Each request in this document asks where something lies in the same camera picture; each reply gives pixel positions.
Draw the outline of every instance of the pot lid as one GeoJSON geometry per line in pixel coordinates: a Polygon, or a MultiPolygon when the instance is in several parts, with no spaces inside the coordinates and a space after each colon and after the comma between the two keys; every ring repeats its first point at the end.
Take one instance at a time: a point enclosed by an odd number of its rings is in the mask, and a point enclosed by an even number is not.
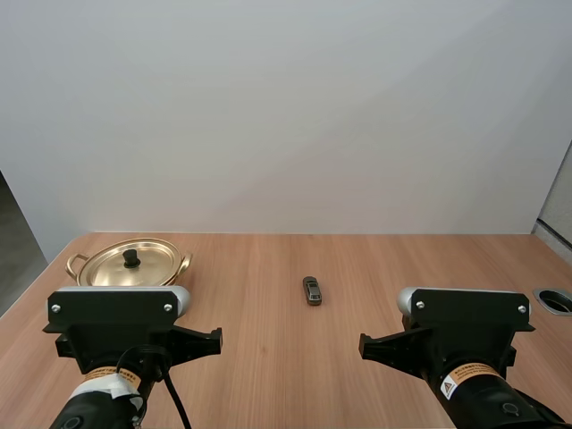
{"type": "Polygon", "coordinates": [[[81,268],[84,286],[157,286],[179,271],[181,253],[170,242],[135,239],[116,243],[91,257],[81,268]]]}

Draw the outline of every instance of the lid knob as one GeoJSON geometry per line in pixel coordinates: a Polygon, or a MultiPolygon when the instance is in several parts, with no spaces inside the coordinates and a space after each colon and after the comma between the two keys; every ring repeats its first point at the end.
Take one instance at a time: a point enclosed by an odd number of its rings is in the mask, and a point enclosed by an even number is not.
{"type": "Polygon", "coordinates": [[[135,268],[141,264],[141,261],[137,258],[137,250],[134,248],[125,250],[122,254],[123,259],[125,259],[125,263],[123,264],[125,268],[135,268]]]}

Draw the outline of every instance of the gold pot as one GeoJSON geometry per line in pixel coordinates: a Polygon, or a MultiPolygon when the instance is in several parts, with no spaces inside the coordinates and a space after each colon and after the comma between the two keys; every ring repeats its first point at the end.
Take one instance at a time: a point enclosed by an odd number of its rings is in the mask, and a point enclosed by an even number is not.
{"type": "Polygon", "coordinates": [[[113,244],[92,257],[72,255],[65,271],[79,286],[163,286],[174,284],[189,268],[192,255],[181,252],[170,242],[134,239],[113,244]],[[72,264],[85,264],[76,273],[72,264]]]}

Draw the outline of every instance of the pot handle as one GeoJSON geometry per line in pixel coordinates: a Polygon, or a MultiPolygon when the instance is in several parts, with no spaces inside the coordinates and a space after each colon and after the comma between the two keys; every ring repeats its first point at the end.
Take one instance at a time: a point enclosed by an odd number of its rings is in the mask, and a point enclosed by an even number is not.
{"type": "Polygon", "coordinates": [[[179,277],[181,274],[183,274],[185,271],[187,271],[187,268],[189,268],[190,261],[192,260],[192,258],[193,258],[193,256],[190,253],[188,255],[185,255],[185,257],[182,259],[181,266],[179,267],[179,271],[177,272],[177,275],[175,275],[175,277],[179,277]]]}
{"type": "Polygon", "coordinates": [[[68,259],[68,262],[65,264],[65,272],[69,274],[70,277],[75,281],[78,280],[78,275],[75,273],[75,271],[73,271],[72,264],[76,259],[83,259],[84,261],[87,261],[89,257],[86,257],[81,253],[76,253],[75,255],[71,255],[68,259]]]}

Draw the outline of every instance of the warning label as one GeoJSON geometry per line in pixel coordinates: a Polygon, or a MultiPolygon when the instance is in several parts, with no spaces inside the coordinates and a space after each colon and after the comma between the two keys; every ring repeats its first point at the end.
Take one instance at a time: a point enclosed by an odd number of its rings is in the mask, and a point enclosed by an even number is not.
{"type": "Polygon", "coordinates": [[[450,400],[450,397],[453,396],[453,392],[461,383],[477,375],[496,375],[497,377],[500,377],[494,369],[485,364],[461,365],[453,369],[449,375],[443,379],[443,383],[441,383],[441,392],[443,396],[447,400],[450,400]]]}
{"type": "MultiPolygon", "coordinates": [[[[98,369],[89,371],[86,374],[86,378],[83,381],[87,382],[89,380],[93,380],[94,378],[99,378],[103,377],[104,375],[113,374],[114,372],[115,372],[115,366],[101,366],[98,369]]],[[[139,387],[139,384],[141,383],[141,379],[139,377],[137,377],[134,373],[126,369],[120,369],[119,375],[123,377],[125,380],[127,380],[129,383],[131,383],[131,385],[135,389],[137,389],[139,387]]]]}

